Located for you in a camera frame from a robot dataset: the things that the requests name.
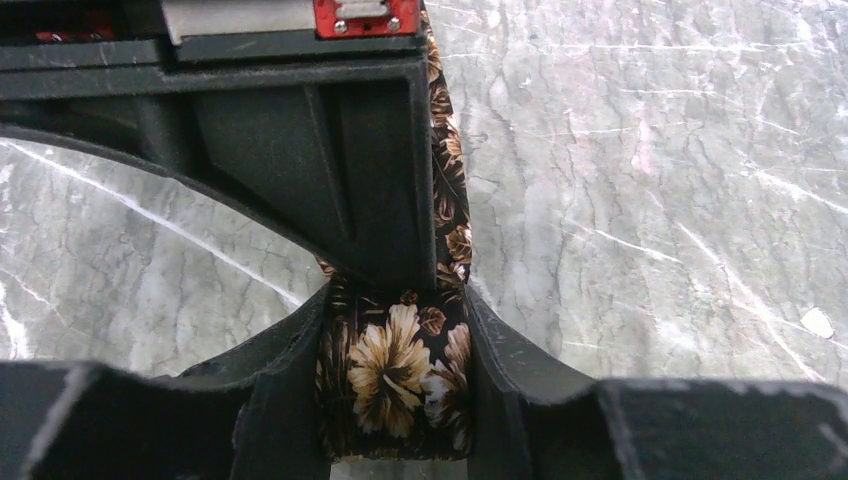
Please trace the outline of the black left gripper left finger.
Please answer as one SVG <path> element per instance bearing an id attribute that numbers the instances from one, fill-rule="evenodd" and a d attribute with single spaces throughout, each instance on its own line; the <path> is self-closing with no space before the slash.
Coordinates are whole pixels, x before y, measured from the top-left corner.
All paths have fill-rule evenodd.
<path id="1" fill-rule="evenodd" d="M 315 376 L 326 291 L 178 376 L 1 365 L 5 479 L 325 479 Z"/>

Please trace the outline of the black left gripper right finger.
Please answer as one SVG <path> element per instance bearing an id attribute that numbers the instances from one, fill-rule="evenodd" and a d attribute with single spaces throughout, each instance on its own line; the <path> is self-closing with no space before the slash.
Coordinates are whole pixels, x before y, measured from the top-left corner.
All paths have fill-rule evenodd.
<path id="1" fill-rule="evenodd" d="M 847 395 L 785 381 L 591 378 L 468 290 L 472 479 L 843 479 Z"/>

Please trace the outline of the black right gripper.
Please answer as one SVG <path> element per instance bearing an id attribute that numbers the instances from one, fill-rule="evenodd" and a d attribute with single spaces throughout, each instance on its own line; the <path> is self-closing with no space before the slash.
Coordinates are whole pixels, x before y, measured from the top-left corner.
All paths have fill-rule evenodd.
<path id="1" fill-rule="evenodd" d="M 421 10 L 5 1 L 1 133 L 174 179 L 357 280 L 431 287 Z"/>

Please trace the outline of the brown floral tie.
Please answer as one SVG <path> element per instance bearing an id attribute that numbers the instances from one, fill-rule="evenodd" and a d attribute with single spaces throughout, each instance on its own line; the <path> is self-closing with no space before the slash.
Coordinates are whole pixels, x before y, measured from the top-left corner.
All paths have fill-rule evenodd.
<path id="1" fill-rule="evenodd" d="M 460 460 L 473 440 L 464 292 L 472 229 L 464 155 L 443 64 L 428 35 L 436 286 L 376 289 L 329 265 L 316 364 L 319 439 L 332 461 Z"/>

